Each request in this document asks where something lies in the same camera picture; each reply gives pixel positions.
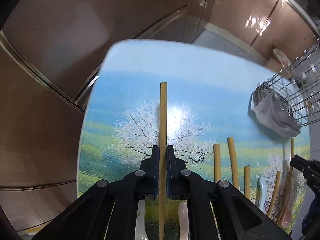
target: wooden chopstick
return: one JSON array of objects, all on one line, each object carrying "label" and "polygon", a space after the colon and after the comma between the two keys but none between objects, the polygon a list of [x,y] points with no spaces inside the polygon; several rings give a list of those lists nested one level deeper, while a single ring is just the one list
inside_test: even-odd
[{"label": "wooden chopstick", "polygon": [[239,175],[238,175],[238,164],[237,164],[237,156],[235,143],[233,141],[233,137],[227,138],[230,162],[231,162],[231,173],[232,173],[232,184],[234,187],[239,189]]},{"label": "wooden chopstick", "polygon": [[250,199],[250,166],[244,166],[244,195],[247,199]]},{"label": "wooden chopstick", "polygon": [[[291,139],[291,159],[293,158],[293,156],[294,156],[294,138]],[[278,219],[277,219],[278,226],[280,226],[280,224],[281,224],[280,222],[281,222],[282,217],[284,215],[284,210],[287,208],[287,205],[288,205],[289,192],[291,189],[292,169],[293,169],[293,167],[290,165],[289,174],[288,174],[288,178],[287,178],[287,184],[284,189],[284,197],[283,197],[284,199],[282,202],[282,208],[281,208],[280,215],[278,216]]]},{"label": "wooden chopstick", "polygon": [[213,145],[213,165],[214,165],[214,182],[218,182],[221,179],[221,155],[220,144]]},{"label": "wooden chopstick", "polygon": [[273,206],[275,205],[276,198],[277,198],[277,195],[278,195],[280,175],[281,175],[281,171],[277,171],[275,187],[273,188],[271,202],[270,202],[270,205],[269,205],[269,208],[268,208],[268,212],[267,212],[267,216],[269,218],[271,216],[271,212],[272,212]]},{"label": "wooden chopstick", "polygon": [[159,240],[164,238],[164,205],[166,188],[166,160],[167,148],[167,83],[160,83],[160,133],[159,133]]}]

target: painted table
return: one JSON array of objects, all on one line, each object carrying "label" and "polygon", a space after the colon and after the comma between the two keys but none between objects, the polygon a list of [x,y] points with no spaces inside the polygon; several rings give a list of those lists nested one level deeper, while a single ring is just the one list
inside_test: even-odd
[{"label": "painted table", "polygon": [[[137,170],[158,144],[160,82],[168,83],[168,144],[187,168],[213,181],[214,143],[220,143],[221,174],[232,181],[227,137],[233,136],[240,191],[243,167],[251,167],[251,196],[256,202],[257,180],[267,183],[267,212],[276,171],[281,170],[279,195],[271,214],[276,219],[290,163],[290,142],[265,133],[248,116],[257,83],[274,73],[261,65],[224,52],[195,45],[128,40],[107,53],[86,111],[79,147],[78,194],[99,179],[112,182]],[[309,158],[309,130],[295,138],[295,154]],[[293,172],[289,207],[292,222],[305,193],[302,175]],[[179,238],[177,202],[166,203],[165,239]],[[158,239],[157,202],[146,203],[146,231]]]}]

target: floor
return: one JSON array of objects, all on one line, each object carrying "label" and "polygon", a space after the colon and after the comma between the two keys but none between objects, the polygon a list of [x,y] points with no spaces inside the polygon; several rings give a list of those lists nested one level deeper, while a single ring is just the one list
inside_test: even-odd
[{"label": "floor", "polygon": [[207,29],[204,29],[201,32],[201,34],[194,40],[193,44],[210,49],[221,50],[229,54],[259,63],[257,59],[255,59],[252,55],[238,45]]},{"label": "floor", "polygon": [[[252,55],[250,55],[247,51],[245,51],[238,45],[232,43],[231,41],[207,29],[204,29],[202,31],[202,33],[194,40],[193,44],[211,48],[211,49],[221,50],[233,55],[237,55],[238,57],[242,57],[250,61],[259,63]],[[305,60],[303,64],[301,64],[301,66],[298,68],[298,72],[300,73],[306,70],[310,66],[310,64],[314,64],[315,66],[319,65],[320,67],[320,48],[318,48],[314,54],[308,57],[308,59]],[[315,86],[312,89],[312,91],[308,91],[306,93],[306,97],[310,96],[311,93],[317,92],[319,90],[320,90],[320,85]],[[320,140],[319,140],[320,122],[311,124],[309,128],[310,128],[310,151],[311,151],[310,160],[313,160],[313,159],[320,160]],[[313,193],[313,191],[309,187],[307,187],[304,202],[300,209],[300,214],[292,230],[291,237],[293,240],[298,240],[302,237],[302,233],[301,233],[302,220],[304,216],[307,214],[310,204],[313,201],[314,197],[315,197],[315,194]]]}]

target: metal rack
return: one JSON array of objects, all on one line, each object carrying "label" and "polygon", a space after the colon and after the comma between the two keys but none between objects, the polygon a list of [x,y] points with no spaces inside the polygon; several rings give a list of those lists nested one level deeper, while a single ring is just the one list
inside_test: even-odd
[{"label": "metal rack", "polygon": [[275,93],[283,105],[284,110],[292,116],[300,126],[320,121],[317,116],[320,113],[320,90],[314,88],[320,84],[320,72],[318,66],[311,64],[306,69],[301,69],[302,63],[319,48],[320,41],[317,38],[304,52],[301,58],[296,58],[294,63],[284,66],[279,73],[257,85],[253,93],[253,101],[258,105],[266,95]]}]

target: white ceramic spoon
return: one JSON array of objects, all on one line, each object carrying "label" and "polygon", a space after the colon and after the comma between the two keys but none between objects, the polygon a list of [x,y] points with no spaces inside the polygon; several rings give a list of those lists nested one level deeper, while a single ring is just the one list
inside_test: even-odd
[{"label": "white ceramic spoon", "polygon": [[264,203],[266,202],[267,198],[267,183],[264,177],[260,176],[258,179],[258,184],[260,186],[260,202],[259,202],[259,209],[263,211]]},{"label": "white ceramic spoon", "polygon": [[147,237],[145,226],[144,226],[145,209],[146,209],[146,203],[144,202],[144,200],[139,200],[135,238],[134,238],[135,240],[149,240],[149,238]]},{"label": "white ceramic spoon", "polygon": [[283,215],[281,217],[281,220],[280,220],[280,224],[282,226],[282,228],[287,228],[290,224],[292,220],[292,213],[291,213],[291,210],[289,208],[289,204],[287,203],[287,206],[283,212]]},{"label": "white ceramic spoon", "polygon": [[181,201],[179,203],[178,215],[179,215],[179,224],[180,224],[180,240],[188,240],[189,217],[188,217],[188,205],[186,201]]}]

